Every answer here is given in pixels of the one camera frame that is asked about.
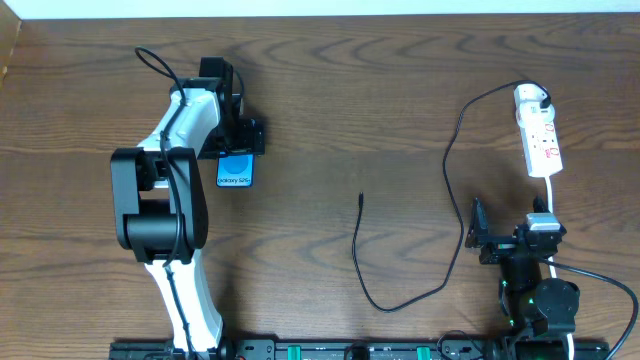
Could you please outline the blue Galaxy smartphone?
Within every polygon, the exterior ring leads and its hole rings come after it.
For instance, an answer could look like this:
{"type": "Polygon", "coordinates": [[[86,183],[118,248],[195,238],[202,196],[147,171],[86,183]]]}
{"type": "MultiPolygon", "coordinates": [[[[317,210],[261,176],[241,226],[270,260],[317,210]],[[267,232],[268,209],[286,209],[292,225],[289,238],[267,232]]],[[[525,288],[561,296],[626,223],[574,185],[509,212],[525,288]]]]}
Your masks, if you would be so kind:
{"type": "Polygon", "coordinates": [[[249,188],[254,177],[253,155],[237,155],[220,158],[216,184],[221,188],[249,188]]]}

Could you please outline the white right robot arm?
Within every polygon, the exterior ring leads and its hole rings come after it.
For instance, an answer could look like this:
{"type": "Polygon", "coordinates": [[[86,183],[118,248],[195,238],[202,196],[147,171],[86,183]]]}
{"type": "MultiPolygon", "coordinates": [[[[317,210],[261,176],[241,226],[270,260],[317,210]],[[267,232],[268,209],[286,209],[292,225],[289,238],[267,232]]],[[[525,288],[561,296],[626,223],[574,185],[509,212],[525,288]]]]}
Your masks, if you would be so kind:
{"type": "Polygon", "coordinates": [[[579,288],[559,278],[544,278],[540,269],[542,261],[557,253],[566,229],[541,198],[534,199],[533,207],[512,234],[493,235],[483,204],[473,201],[465,246],[480,251],[482,265],[500,267],[499,303],[513,322],[510,333],[487,345],[488,359],[565,355],[567,337],[576,330],[579,288]]]}

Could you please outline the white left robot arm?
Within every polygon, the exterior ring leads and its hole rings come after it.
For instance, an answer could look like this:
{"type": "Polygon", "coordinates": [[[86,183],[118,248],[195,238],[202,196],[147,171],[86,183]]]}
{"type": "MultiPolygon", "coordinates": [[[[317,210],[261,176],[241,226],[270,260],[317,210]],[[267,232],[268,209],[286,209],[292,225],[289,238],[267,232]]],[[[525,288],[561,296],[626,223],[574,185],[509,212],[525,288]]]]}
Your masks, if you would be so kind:
{"type": "Polygon", "coordinates": [[[173,82],[166,113],[147,138],[110,159],[117,240],[156,282],[173,326],[172,341],[146,356],[233,359],[202,260],[209,215],[198,163],[217,161],[222,188],[252,186],[264,127],[244,117],[244,94],[234,92],[224,58],[202,58],[195,77],[177,76],[166,62],[156,70],[173,82]]]}

